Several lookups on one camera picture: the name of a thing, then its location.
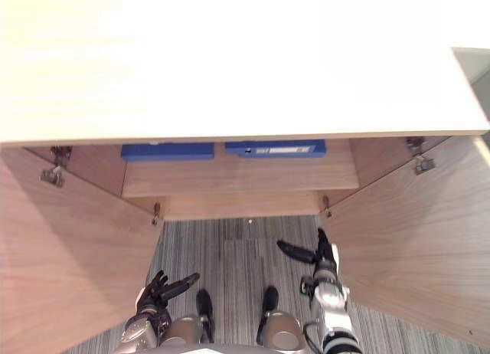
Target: cabinet door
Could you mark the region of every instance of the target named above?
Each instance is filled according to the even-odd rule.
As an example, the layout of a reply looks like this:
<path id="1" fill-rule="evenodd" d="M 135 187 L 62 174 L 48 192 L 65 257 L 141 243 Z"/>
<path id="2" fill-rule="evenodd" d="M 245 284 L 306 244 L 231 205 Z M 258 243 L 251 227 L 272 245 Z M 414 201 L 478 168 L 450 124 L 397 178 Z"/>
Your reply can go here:
<path id="1" fill-rule="evenodd" d="M 427 155 L 435 169 L 406 164 L 324 223 L 354 300 L 490 347 L 490 154 L 453 137 Z"/>
<path id="2" fill-rule="evenodd" d="M 70 173 L 40 182 L 51 166 L 1 152 L 5 353 L 59 352 L 133 315 L 159 235 L 148 212 Z"/>

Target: floor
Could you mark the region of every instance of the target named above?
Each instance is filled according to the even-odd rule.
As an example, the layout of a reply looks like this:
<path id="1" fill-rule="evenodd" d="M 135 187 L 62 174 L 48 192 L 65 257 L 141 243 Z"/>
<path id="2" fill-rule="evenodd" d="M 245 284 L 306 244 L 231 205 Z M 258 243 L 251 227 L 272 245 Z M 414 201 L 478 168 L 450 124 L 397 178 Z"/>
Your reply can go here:
<path id="1" fill-rule="evenodd" d="M 281 310 L 301 322 L 311 319 L 308 299 L 299 294 L 301 276 L 310 274 L 311 267 L 284 256 L 276 240 L 313 249 L 317 224 L 313 216 L 167 222 L 149 276 L 163 269 L 173 281 L 199 272 L 201 279 L 169 303 L 172 317 L 195 313 L 195 295 L 206 287 L 214 304 L 216 342 L 253 345 L 262 293 L 269 284 L 279 291 Z M 350 312 L 365 354 L 490 354 L 354 302 Z M 111 353 L 122 331 L 123 323 L 66 353 Z"/>

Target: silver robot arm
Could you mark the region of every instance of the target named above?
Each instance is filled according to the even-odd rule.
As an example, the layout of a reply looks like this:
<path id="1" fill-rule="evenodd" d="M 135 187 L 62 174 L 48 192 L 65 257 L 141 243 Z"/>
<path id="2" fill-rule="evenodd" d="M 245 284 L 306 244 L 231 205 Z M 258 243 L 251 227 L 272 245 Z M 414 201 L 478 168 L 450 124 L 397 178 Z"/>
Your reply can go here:
<path id="1" fill-rule="evenodd" d="M 167 311 L 168 301 L 184 293 L 199 279 L 199 274 L 192 274 L 172 284 L 167 284 L 167 279 L 160 270 L 140 292 L 136 298 L 136 314 L 126 322 L 114 354 L 133 354 L 157 348 L 172 324 Z"/>
<path id="2" fill-rule="evenodd" d="M 318 229 L 318 249 L 313 252 L 278 241 L 287 256 L 307 264 L 314 264 L 313 276 L 301 279 L 300 292 L 309 297 L 310 310 L 315 321 L 304 326 L 306 342 L 315 354 L 362 353 L 347 311 L 349 289 L 338 279 L 338 249 L 330 244 L 325 232 Z M 322 349 L 316 348 L 308 337 L 309 325 L 317 326 Z"/>

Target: cabinet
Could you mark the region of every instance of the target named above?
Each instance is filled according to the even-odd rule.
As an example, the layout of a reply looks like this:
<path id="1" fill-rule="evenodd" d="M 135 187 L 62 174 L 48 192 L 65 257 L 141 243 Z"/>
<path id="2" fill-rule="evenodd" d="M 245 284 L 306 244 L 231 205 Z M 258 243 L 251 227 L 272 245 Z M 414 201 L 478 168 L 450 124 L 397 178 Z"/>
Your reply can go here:
<path id="1" fill-rule="evenodd" d="M 353 299 L 489 347 L 490 153 L 480 137 L 431 141 L 426 155 L 436 168 L 422 175 L 409 156 L 376 174 L 373 166 L 396 159 L 395 144 L 403 140 L 369 139 L 357 143 L 364 149 L 358 153 L 385 143 L 392 156 L 374 147 L 378 162 L 357 160 L 364 164 L 356 176 L 361 189 L 167 195 L 157 197 L 170 202 L 161 218 L 168 211 L 173 219 L 319 213 L 340 247 Z M 38 180 L 50 165 L 27 149 L 2 150 L 5 352 L 62 350 L 130 316 L 162 226 L 151 225 L 153 198 L 121 198 L 93 184 L 97 179 L 82 179 L 91 176 L 90 164 L 79 176 L 64 172 L 65 185 L 57 188 Z M 335 192 L 348 197 L 326 218 L 322 198 Z"/>
<path id="2" fill-rule="evenodd" d="M 227 1 L 0 0 L 2 349 L 56 352 L 129 316 L 162 220 L 318 213 L 356 300 L 490 347 L 490 160 L 466 137 L 488 121 L 452 53 L 488 62 L 486 9 Z M 436 168 L 415 175 L 404 136 Z M 221 145 L 318 138 L 324 159 Z M 165 141 L 217 158 L 119 157 Z M 74 146 L 63 188 L 38 179 L 52 145 Z"/>

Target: blue box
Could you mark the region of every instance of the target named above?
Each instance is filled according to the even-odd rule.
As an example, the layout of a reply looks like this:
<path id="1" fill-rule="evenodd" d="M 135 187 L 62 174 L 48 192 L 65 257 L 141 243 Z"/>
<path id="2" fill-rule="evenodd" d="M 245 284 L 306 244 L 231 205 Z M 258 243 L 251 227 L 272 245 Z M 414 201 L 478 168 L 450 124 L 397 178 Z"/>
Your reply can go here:
<path id="1" fill-rule="evenodd" d="M 172 161 L 214 159 L 214 143 L 161 143 L 124 145 L 121 157 L 126 161 Z"/>
<path id="2" fill-rule="evenodd" d="M 324 139 L 226 142 L 225 149 L 228 153 L 236 153 L 240 157 L 254 158 L 323 157 L 327 153 Z"/>

